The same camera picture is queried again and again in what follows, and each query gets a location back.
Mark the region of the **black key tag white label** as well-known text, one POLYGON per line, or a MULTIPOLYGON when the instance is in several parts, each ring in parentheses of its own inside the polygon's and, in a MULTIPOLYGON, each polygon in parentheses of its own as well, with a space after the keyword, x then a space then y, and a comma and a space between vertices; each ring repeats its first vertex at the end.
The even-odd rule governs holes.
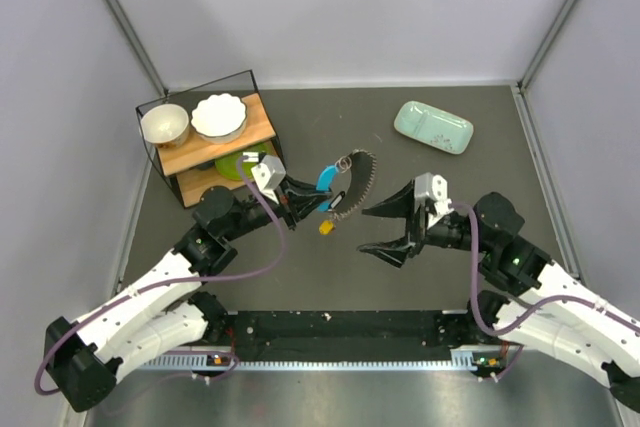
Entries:
POLYGON ((346 192, 339 192, 328 204, 329 210, 334 210, 345 198, 346 192))

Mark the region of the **yellow key tag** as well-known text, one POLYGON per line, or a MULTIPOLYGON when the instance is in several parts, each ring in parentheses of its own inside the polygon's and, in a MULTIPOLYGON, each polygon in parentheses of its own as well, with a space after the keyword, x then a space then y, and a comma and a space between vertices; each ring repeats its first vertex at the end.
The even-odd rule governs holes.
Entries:
POLYGON ((321 235, 329 235, 335 229, 335 224, 331 220, 324 220, 319 226, 319 233, 321 235))

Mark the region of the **metal key organizer blue handle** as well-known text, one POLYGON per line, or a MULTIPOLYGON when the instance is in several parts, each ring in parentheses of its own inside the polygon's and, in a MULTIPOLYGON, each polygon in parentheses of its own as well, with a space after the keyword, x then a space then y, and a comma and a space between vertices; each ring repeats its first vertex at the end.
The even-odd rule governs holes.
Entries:
POLYGON ((376 170, 376 156, 367 150, 356 149, 340 157, 319 174, 316 186, 326 190, 331 189, 337 175, 350 174, 344 200, 334 210, 326 211, 334 222, 346 219, 362 205, 373 186, 376 170))

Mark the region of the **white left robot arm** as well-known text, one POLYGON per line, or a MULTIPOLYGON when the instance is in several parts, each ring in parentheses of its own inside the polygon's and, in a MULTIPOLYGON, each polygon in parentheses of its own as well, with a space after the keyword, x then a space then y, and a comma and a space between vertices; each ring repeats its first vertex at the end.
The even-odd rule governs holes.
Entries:
POLYGON ((50 376, 74 411, 97 406, 130 372, 169 350, 220 341, 226 312, 202 286, 261 276, 278 263, 227 275, 237 255, 231 241, 269 224, 279 233, 293 229, 332 194, 290 176, 273 198, 249 188, 253 195, 245 200, 223 186, 208 189, 193 212, 194 225, 145 275, 92 312, 47 327, 38 372, 50 376))

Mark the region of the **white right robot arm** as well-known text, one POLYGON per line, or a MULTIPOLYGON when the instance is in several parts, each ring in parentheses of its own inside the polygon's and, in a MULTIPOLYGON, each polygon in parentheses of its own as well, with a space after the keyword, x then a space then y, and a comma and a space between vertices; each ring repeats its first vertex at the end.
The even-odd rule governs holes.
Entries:
POLYGON ((394 267, 426 246, 470 253, 466 327, 474 340, 498 338, 534 349, 587 374, 629 409, 639 409, 638 319, 522 237, 524 219, 502 194, 491 192, 469 206, 449 198, 443 177, 425 174, 364 212, 404 220, 401 238, 359 248, 394 267))

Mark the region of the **white scalloped bowl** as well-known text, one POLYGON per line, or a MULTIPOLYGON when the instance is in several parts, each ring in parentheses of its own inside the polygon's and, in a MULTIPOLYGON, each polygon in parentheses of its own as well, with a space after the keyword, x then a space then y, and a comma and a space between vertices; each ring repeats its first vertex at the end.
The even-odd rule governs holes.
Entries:
POLYGON ((229 93, 213 94, 197 104, 191 125, 205 141, 226 144, 244 132, 247 119, 247 106, 239 97, 229 93))

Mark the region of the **light green rectangular tray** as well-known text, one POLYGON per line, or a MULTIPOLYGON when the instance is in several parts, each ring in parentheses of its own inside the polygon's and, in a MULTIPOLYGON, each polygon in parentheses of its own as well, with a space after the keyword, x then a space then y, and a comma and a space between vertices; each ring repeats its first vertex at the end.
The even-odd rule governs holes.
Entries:
POLYGON ((393 126, 412 140, 452 155, 462 154, 474 134, 470 121, 418 101, 404 103, 393 126))

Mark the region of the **beige ceramic bowl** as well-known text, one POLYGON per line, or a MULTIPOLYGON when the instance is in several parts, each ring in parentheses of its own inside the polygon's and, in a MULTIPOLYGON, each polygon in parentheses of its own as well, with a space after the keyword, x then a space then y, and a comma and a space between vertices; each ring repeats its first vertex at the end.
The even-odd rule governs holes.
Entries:
POLYGON ((190 119, 183 107, 163 104, 144 114, 140 125, 146 142, 158 148, 174 148, 186 142, 190 119))

